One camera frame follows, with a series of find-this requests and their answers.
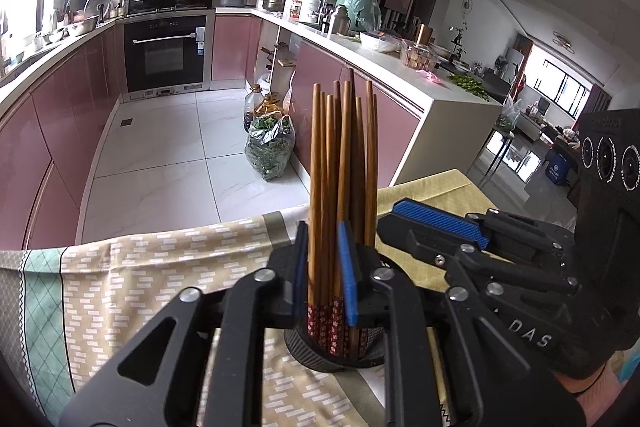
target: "white countertop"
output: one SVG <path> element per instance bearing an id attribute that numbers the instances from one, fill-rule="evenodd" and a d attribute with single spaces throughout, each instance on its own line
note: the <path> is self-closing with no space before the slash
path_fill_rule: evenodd
<path id="1" fill-rule="evenodd" d="M 396 56 L 366 50 L 359 42 L 350 41 L 338 35 L 328 36 L 309 26 L 297 22 L 284 21 L 271 12 L 248 7 L 216 8 L 216 13 L 220 15 L 251 14 L 282 26 L 284 29 L 343 58 L 353 66 L 412 100 L 423 109 L 431 107 L 431 103 L 434 100 L 499 105 L 493 99 L 486 102 L 482 98 L 466 92 L 464 89 L 449 82 L 447 80 L 447 75 L 450 74 L 449 71 L 437 70 L 437 75 L 445 84 L 444 86 L 439 86 L 429 82 L 411 68 L 404 66 Z"/>
<path id="2" fill-rule="evenodd" d="M 20 96 L 27 91 L 43 74 L 55 66 L 60 60 L 73 53 L 85 42 L 98 36 L 103 31 L 111 28 L 117 19 L 112 19 L 98 26 L 94 31 L 79 37 L 67 37 L 60 41 L 57 48 L 53 49 L 37 62 L 33 63 L 12 82 L 0 87 L 0 118 L 9 110 Z"/>

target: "plastic bag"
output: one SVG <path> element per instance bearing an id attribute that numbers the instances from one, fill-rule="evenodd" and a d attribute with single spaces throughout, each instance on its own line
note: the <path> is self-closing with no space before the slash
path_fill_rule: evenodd
<path id="1" fill-rule="evenodd" d="M 496 121 L 496 125 L 505 131 L 513 131 L 516 128 L 516 121 L 521 113 L 520 103 L 522 100 L 513 102 L 510 96 L 502 104 L 502 111 Z"/>
<path id="2" fill-rule="evenodd" d="M 290 116 L 270 112 L 252 121 L 244 155 L 265 181 L 274 180 L 284 174 L 295 142 Z"/>

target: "white floor tile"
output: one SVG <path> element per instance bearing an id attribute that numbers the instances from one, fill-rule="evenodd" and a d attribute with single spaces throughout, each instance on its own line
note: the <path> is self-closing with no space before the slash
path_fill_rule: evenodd
<path id="1" fill-rule="evenodd" d="M 198 103 L 198 117 L 207 158 L 244 152 L 247 134 L 242 126 L 244 100 Z"/>
<path id="2" fill-rule="evenodd" d="M 272 182 L 264 181 L 244 154 L 210 158 L 207 165 L 223 222 L 308 203 L 309 194 L 291 165 Z"/>
<path id="3" fill-rule="evenodd" d="M 94 180 L 82 241 L 220 222 L 204 160 Z"/>
<path id="4" fill-rule="evenodd" d="M 215 102 L 216 100 L 244 100 L 247 96 L 245 89 L 219 89 L 212 91 L 199 91 L 196 100 L 200 102 Z"/>
<path id="5" fill-rule="evenodd" d="M 196 94 L 194 92 L 172 94 L 169 96 L 156 96 L 155 98 L 148 98 L 146 100 L 125 102 L 118 108 L 118 114 L 122 112 L 123 116 L 129 115 L 127 118 L 130 118 L 140 111 L 158 109 L 161 107 L 171 107 L 172 105 L 188 105 L 190 103 L 196 103 Z"/>
<path id="6" fill-rule="evenodd" d="M 116 113 L 96 177 L 204 159 L 195 104 Z M 124 118 L 133 118 L 120 126 Z"/>

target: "kitchen cabinet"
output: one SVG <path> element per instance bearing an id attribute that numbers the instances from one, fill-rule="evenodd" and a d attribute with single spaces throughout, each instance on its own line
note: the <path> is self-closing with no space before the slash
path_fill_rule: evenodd
<path id="1" fill-rule="evenodd" d="M 88 155 L 76 127 L 62 67 L 35 89 L 33 102 L 57 172 L 70 197 L 80 207 L 93 155 Z"/>
<path id="2" fill-rule="evenodd" d="M 217 15 L 212 80 L 253 80 L 260 26 L 251 15 Z"/>
<path id="3" fill-rule="evenodd" d="M 320 48 L 302 41 L 296 63 L 296 76 L 291 89 L 289 114 L 296 130 L 294 153 L 307 172 L 311 155 L 311 113 L 314 84 L 320 84 L 329 94 L 334 92 L 334 80 L 340 79 L 344 62 Z"/>
<path id="4" fill-rule="evenodd" d="M 97 135 L 96 144 L 100 140 L 104 125 L 107 123 L 109 113 L 113 107 L 110 102 L 107 90 L 107 78 L 104 67 L 104 54 L 102 50 L 102 39 L 96 38 L 86 44 L 86 61 L 89 73 L 89 87 L 91 98 L 94 102 L 92 129 Z"/>
<path id="5" fill-rule="evenodd" d="M 69 195 L 55 165 L 50 166 L 34 207 L 25 248 L 68 247 L 76 242 L 78 206 Z"/>
<path id="6" fill-rule="evenodd" d="M 348 80 L 347 71 L 345 66 L 342 80 Z M 362 97 L 362 111 L 366 115 L 367 78 L 356 70 L 354 79 L 356 96 Z M 378 188 L 382 188 L 388 187 L 391 183 L 420 119 L 376 87 L 376 82 L 373 85 L 373 93 L 378 100 Z"/>
<path id="7" fill-rule="evenodd" d="M 80 48 L 63 65 L 66 94 L 74 114 L 76 128 L 86 155 L 94 157 L 100 135 L 94 129 L 94 100 L 89 83 L 86 46 Z"/>
<path id="8" fill-rule="evenodd" d="M 0 249 L 21 250 L 31 209 L 51 162 L 31 96 L 0 121 Z"/>

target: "bottle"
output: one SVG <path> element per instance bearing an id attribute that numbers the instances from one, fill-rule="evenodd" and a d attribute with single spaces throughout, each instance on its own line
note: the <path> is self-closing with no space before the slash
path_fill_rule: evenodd
<path id="1" fill-rule="evenodd" d="M 244 130 L 249 132 L 252 121 L 254 121 L 254 111 L 262 103 L 264 99 L 262 88 L 255 84 L 251 88 L 251 92 L 244 97 Z"/>

